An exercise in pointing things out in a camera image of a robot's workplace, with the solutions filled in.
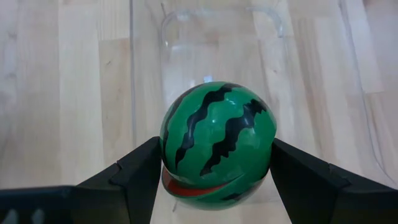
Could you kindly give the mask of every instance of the clear plastic container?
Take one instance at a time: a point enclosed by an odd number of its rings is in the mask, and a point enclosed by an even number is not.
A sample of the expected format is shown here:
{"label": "clear plastic container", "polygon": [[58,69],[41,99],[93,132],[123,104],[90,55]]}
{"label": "clear plastic container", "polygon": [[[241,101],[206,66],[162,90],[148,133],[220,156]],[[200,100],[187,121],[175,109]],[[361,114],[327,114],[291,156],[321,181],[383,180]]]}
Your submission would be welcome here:
{"label": "clear plastic container", "polygon": [[[161,115],[157,114],[153,121],[146,118],[148,121],[144,123],[144,118],[135,114],[135,130],[146,126],[147,136],[158,134],[158,126],[153,128],[148,124],[158,123],[160,126],[159,121],[167,108],[195,85],[212,81],[238,83],[257,93],[268,104],[277,120],[279,139],[351,172],[396,187],[394,180],[380,166],[373,148],[358,69],[352,57],[352,40],[347,31],[349,26],[344,22],[344,15],[336,16],[336,21],[327,21],[333,26],[331,34],[333,29],[347,34],[338,37],[340,45],[331,47],[326,43],[331,39],[324,40],[323,44],[330,48],[328,50],[337,48],[344,52],[341,57],[345,64],[320,63],[344,67],[353,75],[345,77],[343,74],[339,77],[343,79],[341,82],[333,80],[338,76],[324,76],[327,80],[323,82],[327,85],[318,87],[316,72],[309,68],[299,71],[300,54],[292,38],[291,25],[287,27],[279,16],[286,13],[286,5],[280,6],[278,2],[273,7],[201,7],[176,9],[168,14],[161,27],[156,27],[160,30],[161,40],[161,90],[160,94],[151,96],[152,100],[156,100],[154,110],[161,111]],[[321,34],[326,35],[327,29],[325,27]],[[323,50],[327,55],[327,49],[313,50],[312,43],[306,40],[299,44],[301,54]],[[323,93],[322,88],[335,90],[336,94],[318,96]],[[326,98],[328,104],[325,106],[318,97]],[[148,108],[146,106],[142,116],[154,113]],[[142,142],[145,139],[143,136],[145,134],[136,132],[134,138]],[[163,218],[171,220],[171,223],[289,222],[270,173],[251,198],[238,207],[220,212],[200,211],[175,204],[175,200],[160,185],[152,219],[154,223],[163,223]]]}

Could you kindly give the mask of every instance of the light wood surface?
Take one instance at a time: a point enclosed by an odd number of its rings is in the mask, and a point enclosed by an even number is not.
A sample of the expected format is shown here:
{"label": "light wood surface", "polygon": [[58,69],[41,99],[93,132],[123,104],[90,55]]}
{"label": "light wood surface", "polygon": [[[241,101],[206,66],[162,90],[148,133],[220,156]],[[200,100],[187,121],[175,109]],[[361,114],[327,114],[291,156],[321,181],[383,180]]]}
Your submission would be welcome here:
{"label": "light wood surface", "polygon": [[[208,35],[212,47],[161,65],[168,13],[230,4],[274,8],[284,23],[285,62],[268,45],[277,34],[253,14],[235,31],[264,42]],[[397,20],[395,0],[2,0],[0,188],[91,177],[158,135],[167,107],[208,68],[218,68],[213,79],[260,94],[282,140],[398,188]],[[174,39],[194,32],[171,30]],[[152,223],[289,218],[268,175],[247,202],[220,212],[175,206],[159,186]]]}

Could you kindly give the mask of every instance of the green ball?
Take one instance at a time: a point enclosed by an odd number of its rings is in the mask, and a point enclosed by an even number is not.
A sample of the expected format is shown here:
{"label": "green ball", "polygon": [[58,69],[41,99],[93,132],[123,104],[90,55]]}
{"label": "green ball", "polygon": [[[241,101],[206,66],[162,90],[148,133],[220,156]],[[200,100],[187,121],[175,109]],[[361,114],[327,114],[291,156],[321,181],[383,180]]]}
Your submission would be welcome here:
{"label": "green ball", "polygon": [[164,117],[162,183],[194,207],[236,205],[266,176],[275,133],[272,112],[247,88],[226,82],[195,86]]}

